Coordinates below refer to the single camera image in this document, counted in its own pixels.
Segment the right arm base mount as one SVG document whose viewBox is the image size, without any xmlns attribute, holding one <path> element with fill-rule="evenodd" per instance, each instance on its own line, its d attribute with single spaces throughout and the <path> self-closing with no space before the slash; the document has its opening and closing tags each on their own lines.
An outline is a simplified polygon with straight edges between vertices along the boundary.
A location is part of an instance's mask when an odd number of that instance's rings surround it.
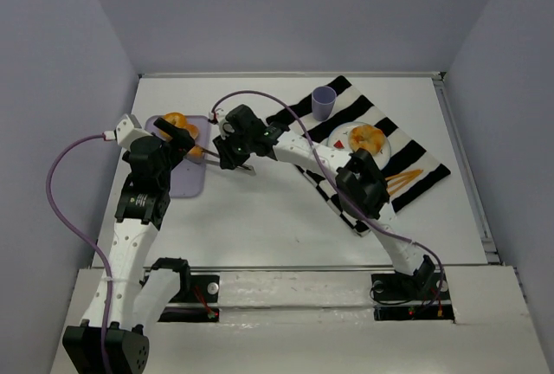
<svg viewBox="0 0 554 374">
<path fill-rule="evenodd" d="M 375 321 L 449 320 L 454 309 L 446 277 L 432 275 L 430 283 L 418 290 L 411 280 L 396 273 L 371 276 L 370 299 Z"/>
</svg>

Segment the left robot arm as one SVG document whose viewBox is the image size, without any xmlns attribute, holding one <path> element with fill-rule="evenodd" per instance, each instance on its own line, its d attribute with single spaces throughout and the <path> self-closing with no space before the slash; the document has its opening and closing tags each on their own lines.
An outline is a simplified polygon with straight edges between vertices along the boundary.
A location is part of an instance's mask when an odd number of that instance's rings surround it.
<svg viewBox="0 0 554 374">
<path fill-rule="evenodd" d="M 185 259 L 161 258 L 151 271 L 146 256 L 171 202 L 171 173 L 195 142 L 188 132 L 158 118 L 165 141 L 124 115 L 109 137 L 124 149 L 131 168 L 115 211 L 112 246 L 104 272 L 77 326 L 67 326 L 62 345 L 79 373 L 141 373 L 150 351 L 147 337 L 180 291 L 190 289 Z"/>
</svg>

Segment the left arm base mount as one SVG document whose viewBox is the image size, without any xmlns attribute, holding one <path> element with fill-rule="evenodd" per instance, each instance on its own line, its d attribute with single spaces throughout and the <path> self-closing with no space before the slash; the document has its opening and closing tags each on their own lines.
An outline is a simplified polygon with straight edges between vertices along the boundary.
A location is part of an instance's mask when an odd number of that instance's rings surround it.
<svg viewBox="0 0 554 374">
<path fill-rule="evenodd" d="M 193 274 L 190 288 L 181 289 L 162 311 L 161 323 L 217 323 L 220 320 L 218 305 L 219 274 Z"/>
</svg>

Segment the small golden bread roll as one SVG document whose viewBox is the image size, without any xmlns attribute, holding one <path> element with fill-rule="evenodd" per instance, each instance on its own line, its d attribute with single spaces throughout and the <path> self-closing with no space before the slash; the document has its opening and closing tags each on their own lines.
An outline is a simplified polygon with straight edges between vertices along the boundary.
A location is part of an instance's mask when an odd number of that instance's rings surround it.
<svg viewBox="0 0 554 374">
<path fill-rule="evenodd" d="M 195 145 L 187 152 L 186 158 L 192 162 L 200 163 L 204 159 L 203 148 Z"/>
</svg>

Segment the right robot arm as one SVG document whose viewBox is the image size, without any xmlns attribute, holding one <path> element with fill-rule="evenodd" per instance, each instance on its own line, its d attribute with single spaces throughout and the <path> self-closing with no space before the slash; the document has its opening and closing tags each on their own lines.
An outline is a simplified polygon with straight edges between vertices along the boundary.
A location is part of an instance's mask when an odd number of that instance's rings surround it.
<svg viewBox="0 0 554 374">
<path fill-rule="evenodd" d="M 210 121 L 220 131 L 213 143 L 221 168 L 234 170 L 255 155 L 318 173 L 337 193 L 343 212 L 370 222 L 371 231 L 405 283 L 418 291 L 428 287 L 435 273 L 429 254 L 378 221 L 382 210 L 390 207 L 390 195 L 383 173 L 367 151 L 348 153 L 315 144 L 305 133 L 300 135 L 286 125 L 264 123 L 246 105 L 229 112 L 215 108 Z"/>
</svg>

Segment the metal food tongs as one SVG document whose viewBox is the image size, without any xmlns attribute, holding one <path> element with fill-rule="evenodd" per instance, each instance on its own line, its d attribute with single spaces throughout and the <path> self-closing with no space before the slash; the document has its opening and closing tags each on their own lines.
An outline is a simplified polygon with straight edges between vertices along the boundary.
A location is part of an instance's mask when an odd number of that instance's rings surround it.
<svg viewBox="0 0 554 374">
<path fill-rule="evenodd" d="M 204 159 L 200 163 L 197 163 L 197 164 L 210 164 L 210 165 L 217 166 L 217 167 L 219 167 L 220 169 L 223 170 L 223 167 L 221 166 L 220 157 L 219 157 L 219 154 L 217 152 L 213 152 L 211 150 L 203 148 L 203 153 L 204 153 Z M 242 164 L 242 165 L 239 165 L 239 166 L 236 166 L 236 167 L 231 167 L 228 170 L 239 171 L 239 172 L 251 175 L 251 176 L 255 175 L 254 167 L 251 166 L 251 165 L 248 165 L 248 164 Z"/>
</svg>

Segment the large orange bread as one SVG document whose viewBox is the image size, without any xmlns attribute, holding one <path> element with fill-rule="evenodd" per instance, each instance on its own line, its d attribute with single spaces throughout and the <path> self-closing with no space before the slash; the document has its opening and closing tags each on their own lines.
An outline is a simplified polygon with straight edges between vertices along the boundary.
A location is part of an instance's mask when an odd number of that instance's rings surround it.
<svg viewBox="0 0 554 374">
<path fill-rule="evenodd" d="M 377 155 L 385 141 L 384 133 L 371 125 L 356 126 L 349 133 L 349 145 L 354 152 L 364 149 L 371 155 Z"/>
</svg>

